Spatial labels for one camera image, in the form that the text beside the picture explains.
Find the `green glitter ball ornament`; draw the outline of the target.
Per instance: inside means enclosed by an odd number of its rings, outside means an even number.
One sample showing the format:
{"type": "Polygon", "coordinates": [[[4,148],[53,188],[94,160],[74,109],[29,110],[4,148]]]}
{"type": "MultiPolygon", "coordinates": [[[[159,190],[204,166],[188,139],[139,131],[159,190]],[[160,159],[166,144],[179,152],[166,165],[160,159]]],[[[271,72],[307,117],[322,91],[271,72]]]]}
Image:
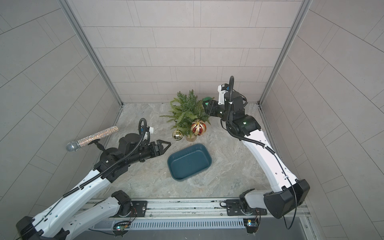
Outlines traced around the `green glitter ball ornament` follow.
{"type": "Polygon", "coordinates": [[[211,97],[205,97],[205,98],[203,98],[203,106],[204,106],[204,107],[208,106],[208,105],[209,105],[209,102],[210,102],[211,100],[213,100],[213,98],[211,98],[211,97]]]}

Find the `small gold ball ornament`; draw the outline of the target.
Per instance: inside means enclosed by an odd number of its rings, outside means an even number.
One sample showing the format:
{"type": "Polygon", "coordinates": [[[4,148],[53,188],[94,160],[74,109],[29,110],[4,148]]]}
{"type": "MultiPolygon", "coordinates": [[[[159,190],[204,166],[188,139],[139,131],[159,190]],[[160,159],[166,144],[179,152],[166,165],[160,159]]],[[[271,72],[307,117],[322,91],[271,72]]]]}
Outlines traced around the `small gold ball ornament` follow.
{"type": "Polygon", "coordinates": [[[179,141],[184,137],[182,131],[179,129],[174,130],[172,133],[172,136],[173,136],[173,139],[176,141],[179,141]]]}

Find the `red gold striped ornament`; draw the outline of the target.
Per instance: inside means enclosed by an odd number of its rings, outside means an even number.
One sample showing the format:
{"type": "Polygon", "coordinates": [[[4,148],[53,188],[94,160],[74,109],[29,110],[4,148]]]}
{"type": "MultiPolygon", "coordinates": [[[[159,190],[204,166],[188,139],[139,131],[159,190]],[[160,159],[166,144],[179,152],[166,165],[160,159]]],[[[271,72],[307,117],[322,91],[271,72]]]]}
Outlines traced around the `red gold striped ornament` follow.
{"type": "Polygon", "coordinates": [[[196,120],[191,125],[191,131],[195,136],[203,135],[207,130],[207,125],[204,121],[196,120]]]}

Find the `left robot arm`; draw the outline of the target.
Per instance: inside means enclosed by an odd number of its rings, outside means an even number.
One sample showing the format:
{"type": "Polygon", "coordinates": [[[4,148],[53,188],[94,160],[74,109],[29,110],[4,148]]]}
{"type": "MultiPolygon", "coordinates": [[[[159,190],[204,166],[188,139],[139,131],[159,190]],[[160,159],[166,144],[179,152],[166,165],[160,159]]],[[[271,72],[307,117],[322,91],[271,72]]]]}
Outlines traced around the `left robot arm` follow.
{"type": "Polygon", "coordinates": [[[33,218],[25,216],[19,220],[16,228],[21,240],[72,240],[106,218],[137,215],[131,198],[124,191],[113,193],[82,213],[78,211],[126,173],[132,164],[163,155],[167,150],[163,147],[165,142],[151,142],[149,129],[121,138],[117,149],[105,149],[97,140],[93,142],[103,151],[100,161],[52,206],[33,218]]]}

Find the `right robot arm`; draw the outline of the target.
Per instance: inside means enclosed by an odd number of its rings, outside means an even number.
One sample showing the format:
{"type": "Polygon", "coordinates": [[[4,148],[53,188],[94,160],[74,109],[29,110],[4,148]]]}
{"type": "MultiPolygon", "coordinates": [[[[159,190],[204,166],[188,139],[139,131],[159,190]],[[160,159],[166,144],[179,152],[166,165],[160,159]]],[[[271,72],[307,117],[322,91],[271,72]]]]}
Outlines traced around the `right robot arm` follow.
{"type": "Polygon", "coordinates": [[[271,192],[259,194],[251,190],[244,195],[251,209],[266,208],[276,219],[284,217],[304,202],[309,193],[309,183],[296,177],[272,149],[260,124],[245,113],[246,99],[236,91],[222,90],[219,100],[203,100],[206,114],[225,122],[227,132],[240,140],[256,158],[264,171],[271,192]]]}

